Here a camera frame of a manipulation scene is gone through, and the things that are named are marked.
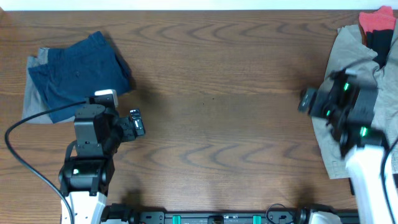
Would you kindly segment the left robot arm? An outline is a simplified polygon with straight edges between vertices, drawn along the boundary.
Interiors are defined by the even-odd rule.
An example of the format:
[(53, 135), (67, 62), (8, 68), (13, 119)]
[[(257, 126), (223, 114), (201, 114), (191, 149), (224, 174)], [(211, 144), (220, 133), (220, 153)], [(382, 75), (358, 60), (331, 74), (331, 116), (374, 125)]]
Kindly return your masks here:
[(74, 127), (76, 140), (67, 147), (58, 176), (65, 197), (61, 223), (134, 223), (131, 208), (106, 201), (120, 144), (146, 133), (140, 110), (120, 117), (112, 106), (84, 105), (75, 114)]

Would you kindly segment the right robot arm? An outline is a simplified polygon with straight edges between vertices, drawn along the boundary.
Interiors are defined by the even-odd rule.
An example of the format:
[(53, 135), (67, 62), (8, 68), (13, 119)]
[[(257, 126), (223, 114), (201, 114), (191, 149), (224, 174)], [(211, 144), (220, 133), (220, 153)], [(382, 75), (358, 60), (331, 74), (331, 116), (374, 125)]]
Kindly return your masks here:
[(328, 87), (302, 91), (298, 110), (331, 126), (331, 136), (349, 174), (359, 220), (397, 223), (394, 145), (389, 144), (384, 131), (371, 126), (377, 85), (348, 69), (332, 72), (326, 80)]

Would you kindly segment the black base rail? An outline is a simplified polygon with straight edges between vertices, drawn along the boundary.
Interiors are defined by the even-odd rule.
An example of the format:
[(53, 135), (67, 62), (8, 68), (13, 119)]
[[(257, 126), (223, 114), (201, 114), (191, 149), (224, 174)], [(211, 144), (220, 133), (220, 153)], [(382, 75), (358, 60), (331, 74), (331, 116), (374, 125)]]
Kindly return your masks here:
[(122, 204), (105, 207), (100, 223), (126, 224), (266, 224), (266, 223), (359, 223), (356, 210), (335, 210), (314, 204), (286, 208), (276, 203), (265, 211), (255, 212), (166, 212), (137, 211)]

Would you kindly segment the folded navy blue shorts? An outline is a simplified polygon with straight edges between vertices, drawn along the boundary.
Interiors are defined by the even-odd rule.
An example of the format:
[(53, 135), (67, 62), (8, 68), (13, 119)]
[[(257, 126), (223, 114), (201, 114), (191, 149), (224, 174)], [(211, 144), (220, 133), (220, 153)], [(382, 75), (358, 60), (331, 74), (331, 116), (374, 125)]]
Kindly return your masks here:
[[(73, 77), (74, 90), (81, 96), (80, 101), (98, 90), (114, 89), (118, 95), (132, 90), (129, 66), (100, 31), (64, 49), (68, 50), (65, 73)], [(77, 102), (40, 112), (32, 123), (71, 122), (79, 107)]]

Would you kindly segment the folded grey shorts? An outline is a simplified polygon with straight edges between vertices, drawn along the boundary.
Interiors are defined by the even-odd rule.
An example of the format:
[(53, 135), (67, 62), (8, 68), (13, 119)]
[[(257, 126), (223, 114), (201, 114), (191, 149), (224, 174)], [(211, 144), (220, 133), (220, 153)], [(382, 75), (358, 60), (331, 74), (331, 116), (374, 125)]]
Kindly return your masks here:
[(40, 48), (27, 58), (23, 118), (81, 100), (73, 77), (65, 73), (67, 57), (67, 49)]

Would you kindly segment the khaki shorts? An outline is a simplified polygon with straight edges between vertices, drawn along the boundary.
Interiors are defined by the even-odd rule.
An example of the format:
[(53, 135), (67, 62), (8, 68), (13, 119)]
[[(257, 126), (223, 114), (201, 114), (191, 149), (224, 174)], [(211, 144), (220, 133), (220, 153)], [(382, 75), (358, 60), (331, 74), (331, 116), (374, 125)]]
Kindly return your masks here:
[[(362, 43), (359, 25), (341, 27), (333, 44), (325, 75), (348, 67), (358, 78), (377, 85), (379, 93), (371, 126), (383, 130), (392, 144), (397, 137), (397, 28), (387, 46), (390, 47), (387, 62), (380, 67), (373, 60), (376, 52)], [(312, 118), (312, 124), (329, 178), (348, 178), (339, 145), (330, 132), (331, 126), (327, 126), (326, 120), (321, 118)]]

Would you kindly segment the black garment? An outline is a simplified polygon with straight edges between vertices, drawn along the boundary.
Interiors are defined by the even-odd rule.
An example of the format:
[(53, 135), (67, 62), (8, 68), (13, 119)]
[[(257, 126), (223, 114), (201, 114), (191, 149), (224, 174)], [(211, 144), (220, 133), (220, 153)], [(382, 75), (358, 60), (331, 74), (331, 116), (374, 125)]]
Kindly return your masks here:
[(373, 60), (379, 65), (379, 68), (384, 67), (386, 64), (393, 33), (392, 29), (366, 32), (366, 45), (377, 53), (377, 56)]

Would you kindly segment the red garment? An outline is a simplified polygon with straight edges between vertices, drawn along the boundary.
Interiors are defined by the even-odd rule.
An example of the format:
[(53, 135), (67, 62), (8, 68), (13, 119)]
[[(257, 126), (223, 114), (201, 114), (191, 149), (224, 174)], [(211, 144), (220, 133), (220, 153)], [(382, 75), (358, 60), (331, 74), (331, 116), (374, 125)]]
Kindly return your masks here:
[(390, 6), (382, 6), (372, 13), (360, 12), (359, 24), (365, 33), (374, 32), (375, 30), (393, 30), (396, 18)]

